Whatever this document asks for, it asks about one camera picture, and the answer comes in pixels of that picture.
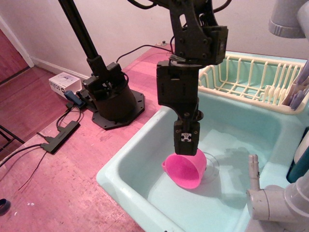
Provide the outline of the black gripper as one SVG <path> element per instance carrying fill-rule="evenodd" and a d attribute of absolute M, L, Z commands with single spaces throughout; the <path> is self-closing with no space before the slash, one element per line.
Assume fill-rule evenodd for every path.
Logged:
<path fill-rule="evenodd" d="M 174 122 L 174 149 L 177 155 L 195 156 L 197 153 L 200 121 L 198 109 L 198 73 L 200 65 L 160 61 L 156 67 L 158 104 L 171 108 L 180 120 Z M 191 121 L 185 131 L 181 120 Z"/>

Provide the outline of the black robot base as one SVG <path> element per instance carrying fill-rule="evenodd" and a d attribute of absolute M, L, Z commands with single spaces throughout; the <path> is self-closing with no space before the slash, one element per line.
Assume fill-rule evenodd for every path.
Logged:
<path fill-rule="evenodd" d="M 129 125 L 144 112 L 144 95 L 130 89 L 129 77 L 118 63 L 105 65 L 74 1 L 61 0 L 59 4 L 86 54 L 92 71 L 91 77 L 83 82 L 95 107 L 92 121 L 105 130 Z"/>

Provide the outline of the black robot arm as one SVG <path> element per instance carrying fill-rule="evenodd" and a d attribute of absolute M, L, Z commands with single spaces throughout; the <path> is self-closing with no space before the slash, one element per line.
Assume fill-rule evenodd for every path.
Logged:
<path fill-rule="evenodd" d="M 217 24 L 210 0 L 154 0 L 152 5 L 169 10 L 175 40 L 173 54 L 157 64 L 158 104 L 177 114 L 175 153 L 194 156 L 203 118 L 198 109 L 198 73 L 223 62 L 228 29 Z"/>

